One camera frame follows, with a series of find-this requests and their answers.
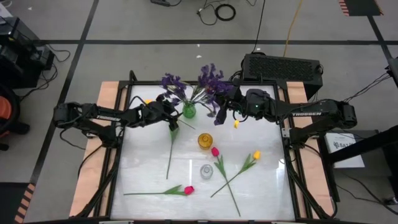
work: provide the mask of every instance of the glass vase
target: glass vase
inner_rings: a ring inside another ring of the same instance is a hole
[[[184,107],[182,108],[182,114],[186,118],[193,118],[197,113],[197,109],[193,103],[184,103]]]

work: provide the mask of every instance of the gray floor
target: gray floor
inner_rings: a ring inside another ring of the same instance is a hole
[[[15,0],[9,8],[41,39],[79,40],[94,0]],[[251,7],[243,0],[229,0],[236,7],[236,18],[219,21],[215,26],[203,25],[196,10],[202,0],[183,0],[177,7],[161,7],[149,0],[99,0],[88,40],[183,40],[183,39],[255,39],[262,1]],[[262,29],[263,40],[285,40],[287,30],[299,1],[268,0]],[[384,16],[375,21],[386,40],[398,40],[398,2],[378,0]],[[203,20],[211,22],[214,15],[203,12]],[[346,17],[338,1],[305,0],[292,29],[293,40],[377,40],[366,17]],[[28,182],[35,166],[52,117],[52,108],[60,95],[77,45],[53,45],[72,52],[71,59],[56,63],[58,78],[43,91],[30,95],[22,103],[21,120],[31,125],[26,136],[9,136],[12,146],[0,152],[0,181]],[[268,55],[281,56],[283,45],[258,45]],[[165,72],[194,80],[201,66],[215,63],[231,75],[239,68],[245,53],[253,45],[236,44],[156,44],[95,45],[86,44],[81,51],[67,101],[95,102],[101,82],[125,80],[134,70],[139,80],[159,80]],[[398,46],[389,46],[398,55]],[[319,98],[345,99],[384,73],[386,59],[378,45],[290,45],[288,57],[320,60],[325,68],[324,86]],[[358,125],[355,129],[385,130],[397,124],[398,89],[392,80],[385,81],[353,99]],[[37,189],[26,222],[67,218],[76,186],[76,173],[83,151],[59,139],[56,130],[37,183]],[[66,135],[75,144],[84,146],[86,139],[75,130]],[[387,182],[388,170],[381,156],[370,156],[366,170],[347,170],[379,197],[391,196]],[[352,180],[336,173],[336,181],[357,196],[369,197]],[[340,192],[338,218],[368,223],[394,223],[395,216],[379,205],[360,202]]]

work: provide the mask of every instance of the table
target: table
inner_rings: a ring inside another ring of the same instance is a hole
[[[99,93],[97,105],[104,106],[107,108],[114,108],[116,95],[118,92],[119,82],[103,82],[101,85],[101,90]],[[287,94],[291,103],[303,103],[307,102],[307,97],[305,95],[305,90],[302,82],[288,82]],[[126,99],[127,91],[123,90],[121,94],[121,99]],[[284,98],[282,90],[279,90],[280,98]],[[121,100],[119,109],[124,108],[125,100]],[[108,125],[108,121],[96,121],[101,125]],[[296,127],[304,127],[312,122],[311,117],[301,117],[294,118],[294,125]],[[101,144],[98,138],[89,139],[86,145],[85,157],[89,155],[93,150],[95,150]],[[307,144],[318,149],[318,144],[315,139],[309,139]],[[115,150],[111,151],[110,165],[109,169],[113,163],[113,157]],[[303,166],[303,172],[305,174],[305,181],[307,183],[307,188],[314,196],[315,200],[322,206],[327,214],[331,215],[333,213],[333,206],[330,199],[330,193],[328,190],[325,173],[323,171],[322,160],[314,153],[309,150],[300,150],[300,156]],[[100,149],[96,154],[94,154],[90,159],[87,160],[86,164],[81,169],[80,177],[78,179],[75,196],[73,198],[72,207],[70,210],[70,216],[79,213],[83,207],[90,201],[95,191],[98,189],[101,171],[103,168],[103,162],[105,158],[105,149]],[[306,218],[305,205],[303,196],[298,188],[297,191],[297,202],[298,208],[300,210],[300,217]],[[100,216],[106,215],[106,206],[109,197],[109,186],[104,192],[101,199],[101,208],[98,211]]]

